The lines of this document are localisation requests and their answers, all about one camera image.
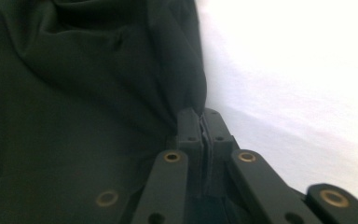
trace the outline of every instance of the dark green fabric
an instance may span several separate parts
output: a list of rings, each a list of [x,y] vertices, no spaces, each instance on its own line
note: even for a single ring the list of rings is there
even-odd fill
[[[193,1],[0,0],[0,223],[128,222],[205,95]]]

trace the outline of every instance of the white wall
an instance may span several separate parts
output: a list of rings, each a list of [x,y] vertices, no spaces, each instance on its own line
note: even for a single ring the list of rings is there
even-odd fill
[[[207,106],[305,192],[358,197],[358,0],[197,1]]]

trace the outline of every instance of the black plastic bracket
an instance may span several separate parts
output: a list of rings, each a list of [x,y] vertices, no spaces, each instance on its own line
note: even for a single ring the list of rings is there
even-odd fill
[[[131,224],[183,224],[187,155],[179,150],[158,154]]]

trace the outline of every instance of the metal rivet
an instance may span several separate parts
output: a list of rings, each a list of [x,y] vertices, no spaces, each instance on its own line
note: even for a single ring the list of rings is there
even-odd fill
[[[167,162],[176,162],[180,160],[180,155],[176,152],[169,152],[165,154],[164,160]]]
[[[242,161],[252,162],[255,161],[255,155],[249,152],[242,152],[238,155],[238,158]]]
[[[321,197],[325,202],[335,207],[343,208],[348,207],[350,205],[348,199],[336,190],[323,189],[321,190]]]
[[[110,189],[110,190],[102,192],[97,197],[95,202],[100,207],[108,207],[108,206],[115,204],[117,202],[117,200],[118,200],[118,193],[115,190]]]

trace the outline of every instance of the brass grommet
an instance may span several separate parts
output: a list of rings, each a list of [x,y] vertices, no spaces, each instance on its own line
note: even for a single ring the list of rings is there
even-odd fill
[[[252,162],[255,161],[255,155],[249,152],[242,152],[238,155],[238,158],[242,161]]]
[[[321,190],[321,197],[325,202],[335,207],[343,208],[348,207],[350,205],[348,199],[336,190],[323,189]]]
[[[118,200],[118,193],[115,190],[110,189],[98,195],[95,202],[100,207],[108,207],[115,204],[117,200]]]
[[[181,159],[180,155],[176,152],[169,152],[165,154],[164,160],[167,162],[176,162]]]

